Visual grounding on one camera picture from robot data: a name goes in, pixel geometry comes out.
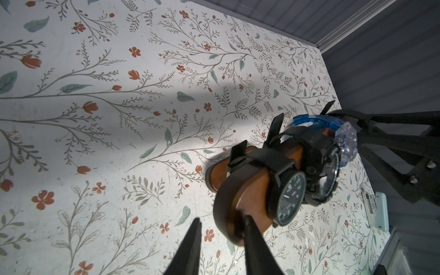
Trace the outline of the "black chunky wrist watch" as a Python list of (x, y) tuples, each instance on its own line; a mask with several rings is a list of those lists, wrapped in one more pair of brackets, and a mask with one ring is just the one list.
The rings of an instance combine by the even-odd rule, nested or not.
[(341, 149), (334, 133), (342, 122), (327, 115), (299, 115), (282, 132), (283, 120), (283, 113), (272, 120), (264, 147), (295, 160), (307, 180), (304, 203), (320, 206), (332, 198), (338, 186)]

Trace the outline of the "wooden T-bar watch stand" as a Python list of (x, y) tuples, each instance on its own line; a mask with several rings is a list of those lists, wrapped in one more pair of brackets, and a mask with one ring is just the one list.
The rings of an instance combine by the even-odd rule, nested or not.
[[(246, 146), (246, 153), (258, 149)], [(208, 168), (207, 187), (215, 194), (213, 215), (216, 226), (236, 245), (244, 244), (244, 216), (254, 219), (264, 233), (277, 225), (268, 217), (267, 198), (270, 184), (269, 170), (255, 162), (228, 173), (230, 156)]]

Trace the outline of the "blue white wrist watch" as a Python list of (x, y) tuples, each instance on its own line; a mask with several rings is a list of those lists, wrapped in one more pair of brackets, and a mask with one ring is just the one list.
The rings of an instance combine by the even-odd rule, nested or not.
[(329, 115), (299, 115), (293, 118), (291, 127), (306, 123), (317, 123), (319, 128), (330, 128), (335, 131), (334, 140), (340, 147), (339, 167), (345, 167), (358, 154), (357, 131), (348, 121)]

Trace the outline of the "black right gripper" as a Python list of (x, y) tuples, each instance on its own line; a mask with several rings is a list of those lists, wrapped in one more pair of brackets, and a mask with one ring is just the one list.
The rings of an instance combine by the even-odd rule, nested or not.
[[(440, 112), (416, 112), (368, 115), (354, 110), (330, 111), (335, 100), (328, 102), (321, 115), (355, 122), (358, 150), (376, 171), (405, 200), (414, 204), (422, 199), (440, 205)], [(420, 135), (387, 134), (376, 123), (426, 125)], [(367, 145), (386, 147), (413, 166), (406, 174), (377, 155)]]

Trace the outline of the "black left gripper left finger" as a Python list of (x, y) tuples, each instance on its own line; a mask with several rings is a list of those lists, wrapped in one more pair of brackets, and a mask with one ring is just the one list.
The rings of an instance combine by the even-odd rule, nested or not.
[(202, 222), (195, 218), (164, 275), (198, 275)]

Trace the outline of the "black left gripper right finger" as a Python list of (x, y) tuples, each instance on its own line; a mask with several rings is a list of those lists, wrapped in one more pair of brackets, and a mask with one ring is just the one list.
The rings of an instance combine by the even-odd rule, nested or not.
[(247, 275), (283, 275), (250, 215), (244, 216), (244, 247)]

